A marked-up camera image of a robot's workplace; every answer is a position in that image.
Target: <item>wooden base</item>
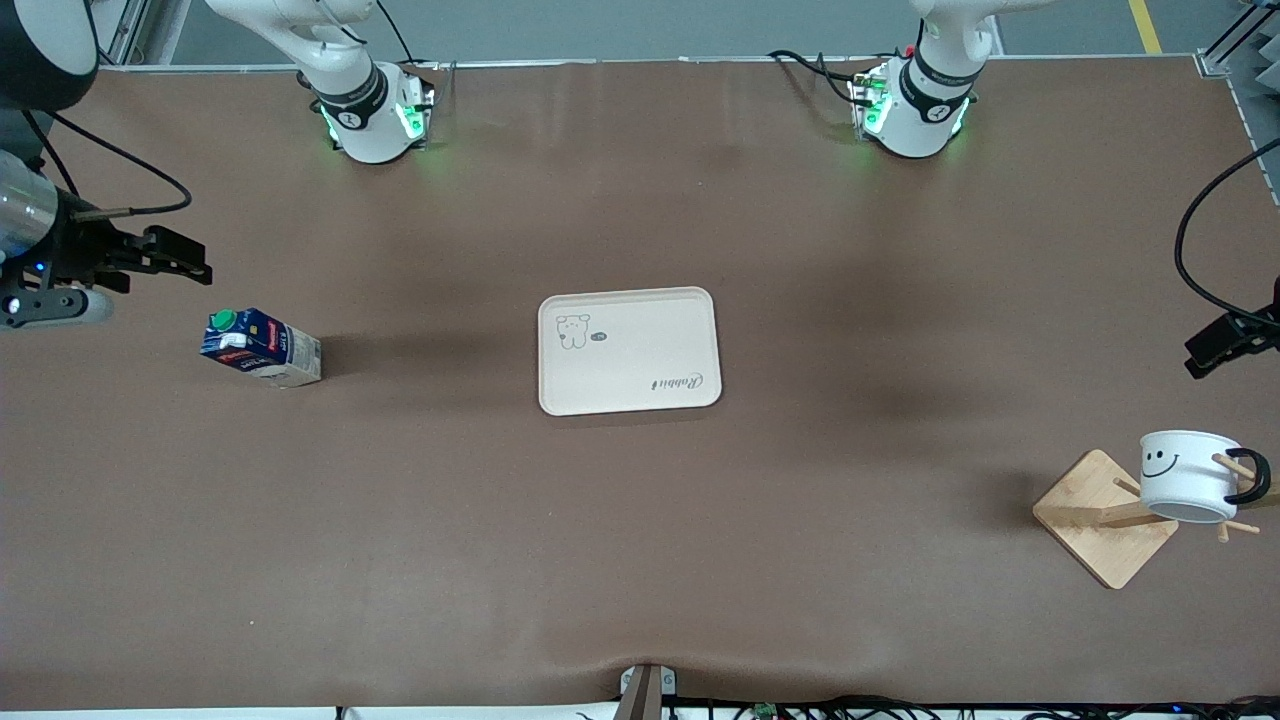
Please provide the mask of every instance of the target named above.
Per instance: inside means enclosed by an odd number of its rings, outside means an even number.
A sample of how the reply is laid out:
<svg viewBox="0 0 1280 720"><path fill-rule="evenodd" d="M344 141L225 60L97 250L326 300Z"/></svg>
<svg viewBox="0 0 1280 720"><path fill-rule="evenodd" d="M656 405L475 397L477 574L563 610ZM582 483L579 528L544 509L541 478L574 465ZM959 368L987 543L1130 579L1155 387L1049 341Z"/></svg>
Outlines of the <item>wooden base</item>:
<svg viewBox="0 0 1280 720"><path fill-rule="evenodd" d="M1111 589L1123 588L1178 530L1176 520L1100 525L1103 509L1133 502L1116 478L1133 483L1106 452L1091 450L1032 507L1036 519Z"/></svg>

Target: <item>white mug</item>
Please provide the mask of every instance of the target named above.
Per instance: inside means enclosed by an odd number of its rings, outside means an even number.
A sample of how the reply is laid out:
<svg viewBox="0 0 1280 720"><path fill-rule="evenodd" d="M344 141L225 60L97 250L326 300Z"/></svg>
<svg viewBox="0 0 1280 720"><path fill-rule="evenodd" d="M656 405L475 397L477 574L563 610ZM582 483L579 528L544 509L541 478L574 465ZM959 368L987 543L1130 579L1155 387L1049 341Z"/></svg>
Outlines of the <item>white mug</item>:
<svg viewBox="0 0 1280 720"><path fill-rule="evenodd" d="M1252 489L1236 492L1239 478L1213 455L1249 457L1257 466ZM1271 487L1271 469L1261 454L1231 438L1197 430L1161 430L1142 438L1142 503L1156 515L1183 523L1221 523L1235 518Z"/></svg>

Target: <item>bear drawing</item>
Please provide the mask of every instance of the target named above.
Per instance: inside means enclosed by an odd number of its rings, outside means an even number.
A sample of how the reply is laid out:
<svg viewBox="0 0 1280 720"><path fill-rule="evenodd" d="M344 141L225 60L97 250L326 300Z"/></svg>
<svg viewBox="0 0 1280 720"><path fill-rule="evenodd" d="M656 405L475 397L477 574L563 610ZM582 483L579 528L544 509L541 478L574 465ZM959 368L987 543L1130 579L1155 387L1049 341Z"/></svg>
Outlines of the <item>bear drawing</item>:
<svg viewBox="0 0 1280 720"><path fill-rule="evenodd" d="M556 318L556 332L561 336L561 347L575 350L586 346L586 323L590 315L561 315Z"/></svg>

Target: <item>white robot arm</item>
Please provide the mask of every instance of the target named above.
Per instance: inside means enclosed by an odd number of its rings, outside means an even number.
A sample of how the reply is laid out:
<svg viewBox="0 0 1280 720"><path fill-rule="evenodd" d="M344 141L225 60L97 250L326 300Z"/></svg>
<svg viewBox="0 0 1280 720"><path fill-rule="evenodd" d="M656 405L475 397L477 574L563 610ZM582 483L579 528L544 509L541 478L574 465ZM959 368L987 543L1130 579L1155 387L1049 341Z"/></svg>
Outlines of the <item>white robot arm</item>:
<svg viewBox="0 0 1280 720"><path fill-rule="evenodd" d="M329 133L361 163L387 163L426 140L433 90L392 63L374 63L347 23L374 0L206 0L297 63Z"/></svg>
<svg viewBox="0 0 1280 720"><path fill-rule="evenodd" d="M854 123L892 152L925 158L960 131L969 91L995 45L992 15L1056 0L908 1L922 18L915 53L851 83Z"/></svg>

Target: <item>yellow floor line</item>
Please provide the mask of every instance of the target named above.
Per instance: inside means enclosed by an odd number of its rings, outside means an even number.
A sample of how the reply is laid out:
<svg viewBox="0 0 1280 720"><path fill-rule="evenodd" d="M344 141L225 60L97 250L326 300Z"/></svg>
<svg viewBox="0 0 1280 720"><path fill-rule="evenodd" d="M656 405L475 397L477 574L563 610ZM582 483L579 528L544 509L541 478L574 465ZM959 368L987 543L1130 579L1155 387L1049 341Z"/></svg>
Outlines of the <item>yellow floor line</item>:
<svg viewBox="0 0 1280 720"><path fill-rule="evenodd" d="M1160 38L1156 37L1156 26L1151 22L1151 13L1147 12L1147 0L1129 0L1129 12L1133 13L1133 24L1138 26L1138 36L1142 37L1142 49L1148 55L1160 55Z"/></svg>

